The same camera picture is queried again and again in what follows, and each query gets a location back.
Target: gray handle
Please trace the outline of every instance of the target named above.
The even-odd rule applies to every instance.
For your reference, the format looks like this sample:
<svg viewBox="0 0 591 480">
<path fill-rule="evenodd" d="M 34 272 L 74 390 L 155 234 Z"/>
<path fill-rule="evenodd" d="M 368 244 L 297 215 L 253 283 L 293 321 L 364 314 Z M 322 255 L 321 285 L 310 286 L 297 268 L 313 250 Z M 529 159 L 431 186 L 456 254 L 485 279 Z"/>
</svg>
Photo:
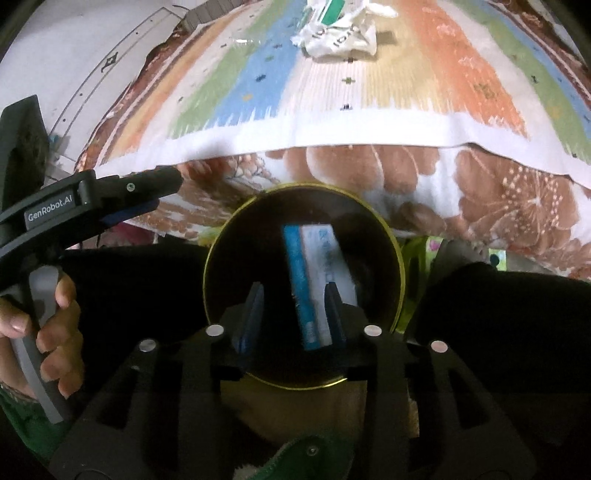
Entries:
<svg viewBox="0 0 591 480">
<path fill-rule="evenodd" d="M 31 314 L 33 332 L 23 338 L 11 339 L 12 350 L 29 386 L 51 423 L 60 423 L 72 417 L 70 406 L 57 388 L 58 382 L 44 382 L 41 379 L 41 363 L 47 355 L 42 354 L 35 343 L 38 330 L 56 312 L 55 295 L 59 277 L 60 270 L 57 267 L 44 265 L 29 275 L 28 285 L 14 285 L 0 293 L 0 296 L 12 297 L 27 313 Z"/>
</svg>

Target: blue stripe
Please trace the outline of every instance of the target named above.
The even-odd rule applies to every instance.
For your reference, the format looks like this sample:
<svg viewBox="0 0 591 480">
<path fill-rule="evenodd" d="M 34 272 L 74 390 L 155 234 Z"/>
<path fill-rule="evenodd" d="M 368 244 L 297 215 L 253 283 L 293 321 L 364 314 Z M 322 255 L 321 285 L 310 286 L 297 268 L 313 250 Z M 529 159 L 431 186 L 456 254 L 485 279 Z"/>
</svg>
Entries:
<svg viewBox="0 0 591 480">
<path fill-rule="evenodd" d="M 284 226 L 283 239 L 287 249 L 291 291 L 295 297 L 295 309 L 297 310 L 304 350 L 316 350 L 322 345 L 316 326 L 316 313 L 310 300 L 310 285 L 302 250 L 300 227 L 297 225 Z"/>
<path fill-rule="evenodd" d="M 300 49 L 291 43 L 296 25 L 306 5 L 305 0 L 294 0 L 267 31 L 267 36 L 246 62 L 236 84 L 215 109 L 207 128 L 218 125 L 237 125 L 277 116 L 281 95 L 296 64 Z"/>
<path fill-rule="evenodd" d="M 591 138 L 591 123 L 583 121 L 583 117 L 591 118 L 591 109 L 587 107 L 584 99 L 578 93 L 571 83 L 571 80 L 564 75 L 548 54 L 522 29 L 513 23 L 512 20 L 507 18 L 502 12 L 499 12 L 496 8 L 490 5 L 486 0 L 472 0 L 477 3 L 486 12 L 498 17 L 512 32 L 515 38 L 519 40 L 523 45 L 529 48 L 534 55 L 535 59 L 538 60 L 548 71 L 550 76 L 556 80 L 560 89 L 563 91 L 565 97 L 569 100 L 574 111 L 578 114 L 579 119 L 583 125 L 585 135 L 587 138 Z"/>
</svg>

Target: finger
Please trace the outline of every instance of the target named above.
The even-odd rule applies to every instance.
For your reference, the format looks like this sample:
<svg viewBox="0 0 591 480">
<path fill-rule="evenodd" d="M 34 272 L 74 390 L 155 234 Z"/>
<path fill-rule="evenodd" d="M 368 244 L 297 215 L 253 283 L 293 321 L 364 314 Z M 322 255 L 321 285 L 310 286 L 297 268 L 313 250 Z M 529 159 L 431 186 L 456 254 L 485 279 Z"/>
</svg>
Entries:
<svg viewBox="0 0 591 480">
<path fill-rule="evenodd" d="M 64 398 L 68 398 L 73 393 L 80 390 L 84 381 L 84 367 L 76 368 L 70 373 L 60 378 L 57 388 Z"/>
<path fill-rule="evenodd" d="M 82 334 L 76 334 L 64 345 L 50 353 L 41 364 L 41 377 L 45 382 L 57 380 L 75 370 L 82 363 Z"/>
<path fill-rule="evenodd" d="M 64 274 L 56 287 L 56 302 L 62 309 L 66 309 L 76 299 L 76 286 L 73 280 Z"/>
<path fill-rule="evenodd" d="M 31 318 L 8 300 L 0 298 L 0 337 L 20 338 L 31 331 Z"/>
<path fill-rule="evenodd" d="M 78 331 L 80 306 L 73 301 L 65 310 L 51 317 L 37 334 L 37 348 L 41 353 L 51 352 L 67 343 Z"/>
</svg>

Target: metal bolt head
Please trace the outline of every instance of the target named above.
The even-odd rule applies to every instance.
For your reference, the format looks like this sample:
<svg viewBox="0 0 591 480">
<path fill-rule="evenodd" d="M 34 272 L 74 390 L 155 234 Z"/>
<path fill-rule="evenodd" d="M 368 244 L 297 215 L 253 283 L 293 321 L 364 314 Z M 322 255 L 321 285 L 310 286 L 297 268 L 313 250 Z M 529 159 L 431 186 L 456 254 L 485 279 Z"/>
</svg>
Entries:
<svg viewBox="0 0 591 480">
<path fill-rule="evenodd" d="M 379 337 L 380 335 L 382 335 L 382 329 L 377 325 L 366 325 L 363 329 L 363 332 L 368 337 Z"/>
<path fill-rule="evenodd" d="M 139 349 L 142 352 L 151 352 L 152 350 L 154 350 L 156 348 L 156 340 L 153 340 L 151 338 L 146 338 L 146 340 L 142 340 L 139 343 Z"/>
<path fill-rule="evenodd" d="M 219 323 L 214 323 L 205 329 L 205 333 L 207 333 L 210 337 L 217 337 L 223 333 L 223 326 Z"/>
<path fill-rule="evenodd" d="M 431 342 L 431 350 L 433 350 L 434 352 L 445 353 L 447 352 L 448 348 L 449 347 L 447 346 L 447 343 L 442 340 L 433 340 Z"/>
<path fill-rule="evenodd" d="M 320 449 L 316 445 L 310 445 L 306 450 L 306 454 L 308 454 L 309 457 L 313 457 L 317 455 L 319 451 Z"/>
</svg>

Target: green stripe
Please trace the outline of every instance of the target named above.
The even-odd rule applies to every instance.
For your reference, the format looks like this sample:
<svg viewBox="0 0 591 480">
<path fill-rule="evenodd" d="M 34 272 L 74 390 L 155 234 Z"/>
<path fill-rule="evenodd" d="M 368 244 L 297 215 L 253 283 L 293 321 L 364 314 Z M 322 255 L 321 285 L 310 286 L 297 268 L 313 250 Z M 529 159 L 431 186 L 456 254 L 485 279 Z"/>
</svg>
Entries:
<svg viewBox="0 0 591 480">
<path fill-rule="evenodd" d="M 499 48 L 526 78 L 536 78 L 538 83 L 532 83 L 532 86 L 565 150 L 576 153 L 579 158 L 590 163 L 591 142 L 587 139 L 581 119 L 548 70 L 534 57 L 530 49 L 515 38 L 513 32 L 499 18 L 481 10 L 472 0 L 453 2 L 488 29 Z"/>
<path fill-rule="evenodd" d="M 322 17 L 322 23 L 324 25 L 332 25 L 339 19 L 339 15 L 343 7 L 345 6 L 345 0 L 332 0 L 324 12 Z"/>
<path fill-rule="evenodd" d="M 256 21 L 246 29 L 244 38 L 264 39 L 266 31 L 279 19 L 290 0 L 274 0 Z M 219 102 L 232 90 L 248 58 L 259 47 L 256 42 L 228 46 L 223 59 L 209 78 L 191 95 L 185 110 L 173 124 L 170 136 L 182 135 L 201 130 L 215 111 Z"/>
</svg>

